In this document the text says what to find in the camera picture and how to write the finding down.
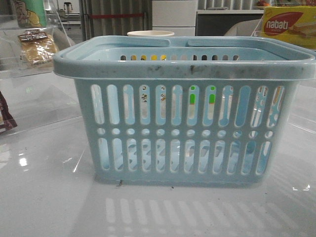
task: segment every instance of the plastic basket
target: plastic basket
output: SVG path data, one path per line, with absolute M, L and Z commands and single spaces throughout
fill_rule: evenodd
M 254 183 L 315 52 L 248 37 L 96 37 L 54 57 L 75 79 L 99 177 Z

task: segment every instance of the basket handle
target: basket handle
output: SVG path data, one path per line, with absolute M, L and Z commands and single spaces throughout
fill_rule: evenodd
M 223 47 L 223 46 L 236 46 L 236 43 L 232 42 L 231 39 L 226 40 L 226 38 L 223 38 L 223 37 L 218 38 L 218 39 L 216 37 L 212 39 L 197 38 L 197 39 L 189 39 L 188 46 L 189 47 Z
M 126 37 L 126 36 L 107 36 L 107 44 L 122 44 L 129 46 L 145 46 L 145 47 L 169 47 L 170 40 L 158 39 L 150 37 Z

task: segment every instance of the yellow item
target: yellow item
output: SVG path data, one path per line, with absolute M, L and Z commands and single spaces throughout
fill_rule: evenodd
M 261 36 L 316 49 L 316 7 L 266 7 Z

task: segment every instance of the snack package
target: snack package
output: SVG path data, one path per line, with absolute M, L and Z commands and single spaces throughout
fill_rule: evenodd
M 261 36 L 316 49 L 316 7 L 266 7 Z
M 0 91 L 0 134 L 16 126 L 17 124 L 9 113 L 8 105 Z
M 52 61 L 53 55 L 58 52 L 52 35 L 43 31 L 28 31 L 19 35 L 21 42 L 21 60 L 30 67 Z

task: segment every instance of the basket slot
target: basket slot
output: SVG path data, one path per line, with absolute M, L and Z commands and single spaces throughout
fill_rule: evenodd
M 208 156 L 210 152 L 210 142 L 208 140 L 202 140 L 199 149 L 199 161 L 198 161 L 198 171 L 200 173 L 205 173 L 208 166 Z
M 261 124 L 264 109 L 266 106 L 267 94 L 268 88 L 266 86 L 261 86 L 258 88 L 251 118 L 252 127 L 258 127 Z
M 119 138 L 115 138 L 112 141 L 113 159 L 115 170 L 123 170 L 123 150 L 122 141 Z
M 180 125 L 182 114 L 182 94 L 183 89 L 180 85 L 175 85 L 172 88 L 172 108 L 171 108 L 171 123 L 172 125 Z
M 199 87 L 196 85 L 190 86 L 188 97 L 188 113 L 187 124 L 189 126 L 196 125 L 198 120 L 198 104 L 199 104 Z
M 157 171 L 165 170 L 166 162 L 166 142 L 163 139 L 156 141 L 156 169 Z
M 140 96 L 140 118 L 142 124 L 150 123 L 150 92 L 147 85 L 139 87 Z
M 166 123 L 166 87 L 158 85 L 156 87 L 156 123 L 164 125 Z
M 131 85 L 123 87 L 124 96 L 124 114 L 126 124 L 135 123 L 135 109 L 134 109 L 134 90 Z
M 171 154 L 170 154 L 170 171 L 175 173 L 179 171 L 180 162 L 180 141 L 177 139 L 171 140 Z
M 246 120 L 249 97 L 250 97 L 251 89 L 249 86 L 243 86 L 239 91 L 239 100 L 238 107 L 236 113 L 235 125 L 240 127 L 243 126 Z
M 112 124 L 119 124 L 118 88 L 115 85 L 107 86 L 109 120 Z
M 98 143 L 99 143 L 99 153 L 100 153 L 101 166 L 105 170 L 108 170 L 108 169 L 110 169 L 108 141 L 104 138 L 99 138 Z
M 151 143 L 149 139 L 142 140 L 142 167 L 143 171 L 150 171 L 152 165 Z
M 271 147 L 272 147 L 272 143 L 269 141 L 264 142 L 262 144 L 259 159 L 258 159 L 258 165 L 256 169 L 257 175 L 262 175 L 264 173 L 267 167 L 269 156 L 270 156 Z
M 234 89 L 230 85 L 226 85 L 223 89 L 221 110 L 219 116 L 219 125 L 223 127 L 227 126 L 229 123 L 232 108 L 233 91 Z
M 135 139 L 127 140 L 127 157 L 128 157 L 128 169 L 133 171 L 137 170 L 137 144 Z
M 223 168 L 223 157 L 225 151 L 225 141 L 220 140 L 215 143 L 213 173 L 219 174 Z
M 239 153 L 240 153 L 240 141 L 233 141 L 231 143 L 229 161 L 228 161 L 228 166 L 227 166 L 227 172 L 229 174 L 233 174 L 237 170 Z
M 195 153 L 195 142 L 188 140 L 185 143 L 185 156 L 184 156 L 184 171 L 191 173 L 193 171 L 194 153 Z
M 277 124 L 278 116 L 281 111 L 281 106 L 283 102 L 285 94 L 285 89 L 284 86 L 278 86 L 275 89 L 274 95 L 273 95 L 273 101 L 271 103 L 270 107 L 270 116 L 267 120 L 267 126 L 268 127 L 274 127 Z
M 246 146 L 246 152 L 243 157 L 243 163 L 242 163 L 242 169 L 241 169 L 241 172 L 244 175 L 247 175 L 250 173 L 250 170 L 252 167 L 252 161 L 255 155 L 255 150 L 256 150 L 256 142 L 249 141 Z
M 213 123 L 216 87 L 209 85 L 205 90 L 203 125 L 210 126 Z
M 91 86 L 91 97 L 94 111 L 94 120 L 97 124 L 104 124 L 104 111 L 101 95 L 101 87 L 99 85 Z

